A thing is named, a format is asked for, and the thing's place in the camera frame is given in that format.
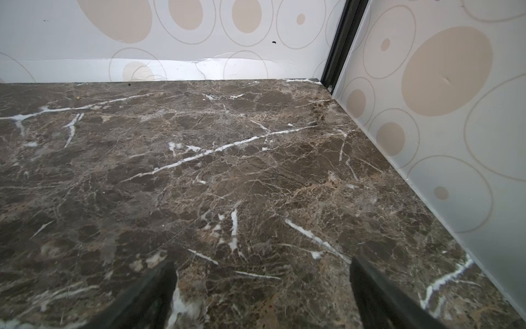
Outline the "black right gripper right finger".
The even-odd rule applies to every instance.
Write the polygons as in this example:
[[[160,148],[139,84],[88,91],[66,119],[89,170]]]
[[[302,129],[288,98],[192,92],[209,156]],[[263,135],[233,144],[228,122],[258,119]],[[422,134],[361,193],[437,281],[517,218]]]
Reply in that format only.
[[[364,328],[442,328],[367,260],[354,256],[349,281]]]

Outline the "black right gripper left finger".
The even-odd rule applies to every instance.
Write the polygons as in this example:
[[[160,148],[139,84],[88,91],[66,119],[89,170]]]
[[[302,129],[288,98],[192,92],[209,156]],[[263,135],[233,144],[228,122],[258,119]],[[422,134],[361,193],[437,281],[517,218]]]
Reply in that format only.
[[[97,314],[83,328],[165,328],[178,282],[174,262],[165,260]]]

